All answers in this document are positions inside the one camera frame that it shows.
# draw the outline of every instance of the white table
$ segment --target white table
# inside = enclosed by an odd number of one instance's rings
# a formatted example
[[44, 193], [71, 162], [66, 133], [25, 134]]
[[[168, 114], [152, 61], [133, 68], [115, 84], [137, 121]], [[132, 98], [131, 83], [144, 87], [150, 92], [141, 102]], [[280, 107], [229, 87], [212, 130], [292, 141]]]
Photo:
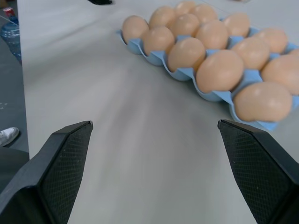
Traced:
[[[244, 11], [257, 27], [299, 36], [297, 0], [209, 2], [219, 16]], [[131, 14], [148, 19], [161, 1], [18, 3], [30, 157], [63, 126], [94, 123], [70, 224], [255, 223], [217, 129], [230, 119], [227, 105], [204, 101], [192, 83], [130, 54], [114, 34]], [[299, 161], [298, 116], [272, 135]]]

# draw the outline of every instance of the plastic egg tray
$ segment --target plastic egg tray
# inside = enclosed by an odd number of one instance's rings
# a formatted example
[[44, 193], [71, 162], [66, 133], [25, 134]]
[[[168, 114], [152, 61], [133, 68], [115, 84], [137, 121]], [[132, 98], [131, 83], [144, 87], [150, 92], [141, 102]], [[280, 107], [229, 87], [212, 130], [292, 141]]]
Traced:
[[[259, 30], [256, 28], [250, 28], [248, 37], [254, 35]], [[268, 130], [274, 130], [275, 127], [278, 125], [278, 122], [264, 122], [264, 121], [253, 121], [253, 122], [245, 122], [238, 118], [238, 116], [235, 113], [235, 107], [233, 103], [234, 96], [244, 87], [257, 83], [262, 82], [263, 80], [260, 77], [260, 72], [258, 70], [249, 70], [245, 69], [243, 73], [242, 80], [240, 84], [232, 91], [212, 91], [210, 93], [203, 93], [198, 89], [198, 86], [196, 84], [196, 71], [194, 71], [193, 68], [179, 68], [175, 72], [169, 71], [167, 67], [167, 55], [165, 51], [152, 51], [149, 56], [146, 56], [143, 51], [143, 43], [141, 39], [132, 39], [129, 40], [128, 44], [124, 42], [124, 39], [122, 37], [122, 31], [118, 30], [117, 34], [121, 38], [122, 42], [127, 46], [128, 50], [136, 55], [143, 55], [145, 59], [155, 66], [164, 66], [167, 72], [176, 80], [178, 81], [188, 81], [192, 80], [194, 83], [194, 87], [197, 91], [197, 93], [205, 100], [212, 101], [212, 102], [219, 102], [219, 101], [226, 101], [229, 104], [229, 110], [230, 114], [233, 118], [233, 120], [248, 124], [257, 128], [266, 128]], [[177, 36], [176, 42], [183, 40], [185, 38], [188, 38], [190, 36]], [[231, 49], [235, 44], [242, 41], [244, 37], [242, 36], [230, 36], [228, 40], [227, 49]], [[283, 54], [287, 54], [290, 51], [297, 49], [298, 46], [293, 43], [288, 43], [285, 49], [285, 52]], [[206, 50], [206, 57], [214, 54], [218, 50]], [[272, 60], [276, 57], [279, 57], [280, 54], [274, 54], [271, 53], [269, 60]], [[293, 96], [293, 104], [292, 104], [292, 111], [295, 110], [299, 106], [299, 96]]]

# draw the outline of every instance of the plastic bottle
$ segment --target plastic bottle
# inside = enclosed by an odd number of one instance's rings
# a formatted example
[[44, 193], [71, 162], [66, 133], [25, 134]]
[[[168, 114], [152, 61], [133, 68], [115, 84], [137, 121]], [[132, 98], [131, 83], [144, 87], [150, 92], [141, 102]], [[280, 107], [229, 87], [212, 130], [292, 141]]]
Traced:
[[1, 28], [0, 36], [7, 43], [11, 53], [22, 64], [19, 20], [15, 16], [12, 8], [4, 8], [3, 11], [8, 16], [10, 22], [6, 23]]

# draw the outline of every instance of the brown egg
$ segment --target brown egg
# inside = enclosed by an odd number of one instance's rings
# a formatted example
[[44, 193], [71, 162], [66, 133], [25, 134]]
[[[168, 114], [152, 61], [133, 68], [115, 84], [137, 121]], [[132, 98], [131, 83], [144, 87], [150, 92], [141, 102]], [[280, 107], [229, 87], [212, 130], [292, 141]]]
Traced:
[[168, 69], [193, 68], [195, 71], [206, 56], [204, 45], [196, 38], [186, 38], [177, 42], [168, 55]]
[[228, 44], [228, 30], [219, 20], [201, 25], [195, 37], [204, 44], [206, 49], [225, 49]]
[[245, 13], [231, 14], [223, 22], [230, 35], [243, 37], [248, 35], [250, 19]]
[[218, 19], [217, 13], [208, 4], [198, 4], [196, 7], [191, 9], [190, 13], [196, 15], [200, 23]]
[[173, 8], [169, 6], [162, 6], [151, 15], [149, 20], [149, 28], [152, 29], [158, 26], [166, 26], [170, 28], [176, 18]]
[[175, 38], [167, 27], [155, 27], [144, 35], [143, 50], [149, 56], [151, 51], [166, 51], [173, 47]]
[[266, 28], [254, 34], [255, 37], [261, 38], [269, 45], [272, 53], [283, 53], [288, 44], [288, 38], [281, 29]]
[[132, 15], [125, 19], [122, 25], [122, 36], [125, 43], [131, 39], [141, 38], [149, 30], [147, 22], [140, 16]]
[[261, 77], [264, 81], [285, 86], [292, 95], [299, 95], [299, 57], [282, 55], [265, 65]]
[[295, 55], [299, 57], [299, 49], [292, 50], [289, 55]]
[[171, 26], [171, 31], [175, 37], [178, 35], [195, 36], [199, 29], [199, 21], [193, 14], [185, 14], [179, 16]]
[[174, 12], [176, 13], [176, 16], [185, 15], [195, 6], [195, 1], [182, 1], [174, 7]]
[[245, 38], [232, 47], [244, 61], [246, 69], [262, 69], [270, 57], [269, 46], [257, 37]]
[[243, 75], [243, 60], [231, 50], [220, 50], [200, 65], [196, 73], [196, 83], [200, 91], [209, 93], [230, 91], [235, 88]]
[[262, 82], [242, 89], [234, 98], [235, 113], [243, 121], [278, 122], [292, 109], [292, 96], [277, 83]]

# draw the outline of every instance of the white sneaker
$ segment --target white sneaker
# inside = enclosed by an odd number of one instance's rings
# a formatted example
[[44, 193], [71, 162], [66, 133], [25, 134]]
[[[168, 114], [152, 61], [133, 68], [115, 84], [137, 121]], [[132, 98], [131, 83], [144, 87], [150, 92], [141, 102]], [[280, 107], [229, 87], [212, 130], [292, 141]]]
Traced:
[[19, 129], [10, 127], [0, 131], [0, 147], [6, 146], [11, 143], [19, 135]]

